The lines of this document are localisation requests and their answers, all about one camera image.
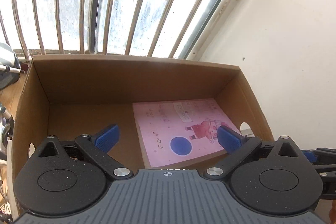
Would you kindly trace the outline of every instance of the cardboard box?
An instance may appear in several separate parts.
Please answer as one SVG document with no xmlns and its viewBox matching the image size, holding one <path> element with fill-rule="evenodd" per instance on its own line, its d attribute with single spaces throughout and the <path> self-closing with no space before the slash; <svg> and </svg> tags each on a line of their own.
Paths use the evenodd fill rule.
<svg viewBox="0 0 336 224">
<path fill-rule="evenodd" d="M 133 102 L 215 98 L 237 128 L 273 140 L 260 106 L 236 66 L 187 60 L 114 55 L 44 55 L 31 63 L 16 113 L 13 178 L 47 135 L 73 140 L 111 123 L 119 143 L 109 155 L 133 172 L 144 168 Z M 200 171 L 218 157 L 189 166 Z"/>
</svg>

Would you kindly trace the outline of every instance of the crosshair marking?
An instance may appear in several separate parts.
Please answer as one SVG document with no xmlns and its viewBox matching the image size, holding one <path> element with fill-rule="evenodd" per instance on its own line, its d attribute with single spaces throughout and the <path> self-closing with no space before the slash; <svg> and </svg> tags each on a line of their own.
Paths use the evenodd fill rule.
<svg viewBox="0 0 336 224">
<path fill-rule="evenodd" d="M 162 175 L 165 175 L 166 177 L 169 177 L 169 176 L 173 175 L 173 173 L 167 171 L 167 172 L 162 173 Z"/>
</svg>

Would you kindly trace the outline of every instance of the cartoon character illustration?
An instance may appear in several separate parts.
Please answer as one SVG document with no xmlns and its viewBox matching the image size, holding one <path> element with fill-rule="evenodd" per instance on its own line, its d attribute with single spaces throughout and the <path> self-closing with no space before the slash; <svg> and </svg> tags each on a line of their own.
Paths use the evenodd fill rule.
<svg viewBox="0 0 336 224">
<path fill-rule="evenodd" d="M 185 127 L 185 130 L 194 131 L 194 135 L 189 136 L 191 140 L 206 137 L 210 141 L 210 143 L 214 143 L 215 140 L 217 140 L 217 129 L 220 126 L 227 126 L 231 128 L 226 122 L 206 119 L 206 121 L 201 122 L 201 124 L 195 124 L 191 127 Z"/>
</svg>

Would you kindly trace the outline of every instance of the cardboard box flap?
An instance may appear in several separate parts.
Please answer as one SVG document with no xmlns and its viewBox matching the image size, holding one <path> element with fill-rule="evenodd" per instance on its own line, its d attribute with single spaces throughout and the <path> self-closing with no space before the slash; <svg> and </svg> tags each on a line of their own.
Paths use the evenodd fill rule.
<svg viewBox="0 0 336 224">
<path fill-rule="evenodd" d="M 48 133 L 49 102 L 31 64 L 16 111 L 13 131 L 13 179 L 28 159 L 30 143 L 39 145 Z"/>
<path fill-rule="evenodd" d="M 246 122 L 254 135 L 262 140 L 274 141 L 259 103 L 241 71 L 215 97 L 215 100 L 237 128 Z"/>
<path fill-rule="evenodd" d="M 34 57 L 51 104 L 110 104 L 211 98 L 236 66 L 117 55 Z"/>
</svg>

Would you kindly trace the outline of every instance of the pink book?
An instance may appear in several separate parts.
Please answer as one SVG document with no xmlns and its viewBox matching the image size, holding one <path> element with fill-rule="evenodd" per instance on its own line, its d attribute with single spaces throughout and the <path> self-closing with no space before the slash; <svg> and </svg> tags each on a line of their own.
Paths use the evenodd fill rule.
<svg viewBox="0 0 336 224">
<path fill-rule="evenodd" d="M 146 168 L 182 168 L 225 153 L 217 129 L 239 132 L 214 99 L 133 103 Z"/>
</svg>

